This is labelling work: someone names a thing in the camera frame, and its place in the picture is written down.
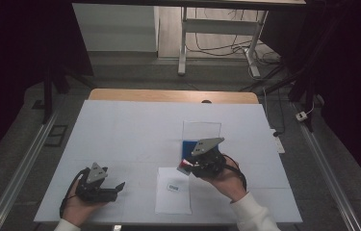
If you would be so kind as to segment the white paper sheet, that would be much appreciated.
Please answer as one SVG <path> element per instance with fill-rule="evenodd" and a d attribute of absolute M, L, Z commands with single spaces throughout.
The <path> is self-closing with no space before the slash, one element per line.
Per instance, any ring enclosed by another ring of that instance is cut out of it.
<path fill-rule="evenodd" d="M 157 175 L 156 214 L 190 215 L 189 176 L 175 167 L 160 167 Z"/>

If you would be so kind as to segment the wooden table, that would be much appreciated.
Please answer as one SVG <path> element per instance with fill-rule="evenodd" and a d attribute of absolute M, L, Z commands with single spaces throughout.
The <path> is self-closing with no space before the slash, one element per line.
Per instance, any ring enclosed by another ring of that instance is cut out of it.
<path fill-rule="evenodd" d="M 94 89 L 89 100 L 117 100 L 141 102 L 190 102 L 222 104 L 258 104 L 259 100 L 253 92 L 232 91 L 197 91 L 197 90 L 125 90 Z"/>

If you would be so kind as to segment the white power strip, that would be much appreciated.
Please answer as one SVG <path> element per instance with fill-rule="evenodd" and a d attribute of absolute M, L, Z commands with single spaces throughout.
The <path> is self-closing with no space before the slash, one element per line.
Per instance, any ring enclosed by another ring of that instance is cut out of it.
<path fill-rule="evenodd" d="M 276 149 L 277 149 L 277 152 L 279 154 L 284 154 L 285 153 L 285 149 L 283 147 L 283 144 L 281 142 L 281 139 L 279 138 L 279 135 L 280 133 L 277 132 L 275 129 L 271 129 L 271 134 L 273 135 L 274 137 L 274 141 L 275 141 L 275 145 L 276 145 Z"/>

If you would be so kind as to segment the person's left hand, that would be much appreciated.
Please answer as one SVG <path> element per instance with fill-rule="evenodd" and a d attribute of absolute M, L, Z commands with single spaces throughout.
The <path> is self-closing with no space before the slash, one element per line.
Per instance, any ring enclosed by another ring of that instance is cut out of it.
<path fill-rule="evenodd" d="M 62 219 L 80 227 L 95 211 L 105 206 L 105 203 L 89 203 L 81 200 L 75 195 L 78 183 L 79 181 L 76 180 L 67 196 Z"/>

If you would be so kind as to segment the black floor frame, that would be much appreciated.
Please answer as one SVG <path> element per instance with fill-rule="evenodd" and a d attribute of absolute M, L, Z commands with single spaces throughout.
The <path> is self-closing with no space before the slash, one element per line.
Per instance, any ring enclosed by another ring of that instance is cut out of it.
<path fill-rule="evenodd" d="M 67 128 L 67 125 L 54 125 L 51 128 L 44 145 L 48 147 L 60 147 L 64 141 Z"/>

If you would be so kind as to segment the white board table cover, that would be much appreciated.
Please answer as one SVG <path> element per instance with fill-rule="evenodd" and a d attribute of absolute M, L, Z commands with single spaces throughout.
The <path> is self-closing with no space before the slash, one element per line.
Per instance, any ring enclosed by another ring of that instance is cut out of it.
<path fill-rule="evenodd" d="M 88 100 L 39 206 L 37 222 L 59 220 L 70 182 L 97 162 L 108 167 L 104 185 L 126 182 L 116 201 L 91 217 L 97 224 L 228 225 L 236 221 L 228 199 L 189 176 L 192 213 L 156 214 L 160 167 L 181 161 L 184 121 L 219 122 L 221 152 L 240 165 L 249 192 L 278 222 L 301 220 L 274 137 L 259 104 L 203 104 Z"/>

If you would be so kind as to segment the black stand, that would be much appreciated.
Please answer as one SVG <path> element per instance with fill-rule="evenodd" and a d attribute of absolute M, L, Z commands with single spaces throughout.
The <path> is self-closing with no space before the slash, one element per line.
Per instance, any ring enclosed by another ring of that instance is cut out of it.
<path fill-rule="evenodd" d="M 61 94 L 67 94 L 70 90 L 70 85 L 66 80 L 66 77 L 72 77 L 83 85 L 87 86 L 91 90 L 97 88 L 97 85 L 87 79 L 84 75 L 79 74 L 74 71 L 72 68 L 67 67 L 66 65 L 59 64 L 54 65 L 50 64 L 45 72 L 44 80 L 43 80 L 43 88 L 44 88 L 44 117 L 43 124 L 46 124 L 50 116 L 53 115 L 53 91 L 52 87 L 55 87 L 56 91 Z"/>
<path fill-rule="evenodd" d="M 315 81 L 316 77 L 313 74 L 315 63 L 309 61 L 297 72 L 289 75 L 282 81 L 268 88 L 264 88 L 258 95 L 265 96 L 271 92 L 281 89 L 289 84 L 294 84 L 288 93 L 288 99 L 291 102 L 298 102 L 302 96 L 305 96 L 304 116 L 297 118 L 297 121 L 302 122 L 310 132 L 313 132 L 312 126 L 312 112 L 315 108 L 314 95 L 315 95 Z"/>

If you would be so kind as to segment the white cabinet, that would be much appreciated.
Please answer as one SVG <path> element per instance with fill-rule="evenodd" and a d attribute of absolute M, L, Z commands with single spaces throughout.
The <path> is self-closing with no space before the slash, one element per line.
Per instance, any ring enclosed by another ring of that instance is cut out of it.
<path fill-rule="evenodd" d="M 78 3 L 72 7 L 88 51 L 158 50 L 158 7 Z"/>

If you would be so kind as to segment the black curtain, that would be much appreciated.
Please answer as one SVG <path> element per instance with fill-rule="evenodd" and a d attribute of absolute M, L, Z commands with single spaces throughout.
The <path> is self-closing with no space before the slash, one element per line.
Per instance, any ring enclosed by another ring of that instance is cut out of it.
<path fill-rule="evenodd" d="M 303 10 L 271 11 L 263 42 L 292 72 L 315 63 L 322 117 L 361 167 L 361 0 L 305 0 Z"/>
<path fill-rule="evenodd" d="M 93 74 L 73 0 L 0 0 L 0 141 L 29 87 L 51 77 Z"/>

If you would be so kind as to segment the metal floor rail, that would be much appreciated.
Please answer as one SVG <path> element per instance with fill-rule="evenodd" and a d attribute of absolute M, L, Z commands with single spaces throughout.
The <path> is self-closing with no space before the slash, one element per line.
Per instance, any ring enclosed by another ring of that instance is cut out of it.
<path fill-rule="evenodd" d="M 323 151 L 316 135 L 308 129 L 303 121 L 298 121 L 295 119 L 295 122 L 298 124 L 300 131 L 305 138 L 308 147 L 310 148 L 316 164 L 321 171 L 323 180 L 337 205 L 338 211 L 341 214 L 347 230 L 361 231 L 361 222 L 358 216 L 355 214 L 355 211 L 345 191 L 343 190 L 334 170 L 328 162 L 325 156 L 325 152 Z"/>
<path fill-rule="evenodd" d="M 20 164 L 13 174 L 10 182 L 0 197 L 0 230 L 6 221 L 9 212 L 18 197 L 27 176 L 29 175 L 46 138 L 52 129 L 60 110 L 55 109 L 44 124 L 41 124 L 37 134 L 34 136 L 32 143 L 25 152 Z"/>

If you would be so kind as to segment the blue ink pad box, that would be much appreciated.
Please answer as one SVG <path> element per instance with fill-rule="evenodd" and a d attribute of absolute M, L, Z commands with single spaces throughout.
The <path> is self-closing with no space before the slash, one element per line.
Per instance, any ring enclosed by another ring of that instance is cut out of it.
<path fill-rule="evenodd" d="M 221 124 L 219 122 L 184 121 L 182 133 L 182 158 L 190 158 L 199 140 L 218 138 Z"/>

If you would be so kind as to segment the person's white sleeve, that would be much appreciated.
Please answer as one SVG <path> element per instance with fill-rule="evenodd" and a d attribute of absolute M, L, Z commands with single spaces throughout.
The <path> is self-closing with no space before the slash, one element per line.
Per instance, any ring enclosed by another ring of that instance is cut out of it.
<path fill-rule="evenodd" d="M 54 231 L 81 231 L 81 228 L 61 218 Z"/>
<path fill-rule="evenodd" d="M 270 210 L 261 206 L 250 192 L 231 202 L 230 207 L 237 218 L 239 231 L 281 231 Z"/>

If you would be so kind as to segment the person's left white sleeve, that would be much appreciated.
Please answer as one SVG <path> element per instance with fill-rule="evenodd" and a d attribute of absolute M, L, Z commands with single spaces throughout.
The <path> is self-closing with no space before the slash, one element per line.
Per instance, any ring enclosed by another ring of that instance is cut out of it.
<path fill-rule="evenodd" d="M 81 231 L 81 228 L 61 218 L 54 231 Z"/>

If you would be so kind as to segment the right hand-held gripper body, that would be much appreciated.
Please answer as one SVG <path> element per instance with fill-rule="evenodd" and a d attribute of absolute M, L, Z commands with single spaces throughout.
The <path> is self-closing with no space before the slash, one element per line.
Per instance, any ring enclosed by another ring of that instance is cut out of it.
<path fill-rule="evenodd" d="M 215 178 L 224 169 L 225 158 L 219 152 L 219 144 L 224 138 L 199 140 L 192 151 L 191 159 L 198 161 L 201 169 L 199 178 Z"/>

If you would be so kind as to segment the person's right hand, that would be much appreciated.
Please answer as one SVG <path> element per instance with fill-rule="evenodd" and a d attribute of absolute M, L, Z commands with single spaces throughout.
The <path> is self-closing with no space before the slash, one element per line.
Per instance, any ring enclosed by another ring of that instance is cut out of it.
<path fill-rule="evenodd" d="M 232 203 L 241 200 L 247 195 L 247 191 L 239 174 L 227 168 L 217 177 L 204 178 L 204 181 L 214 186 L 221 194 L 228 197 Z"/>

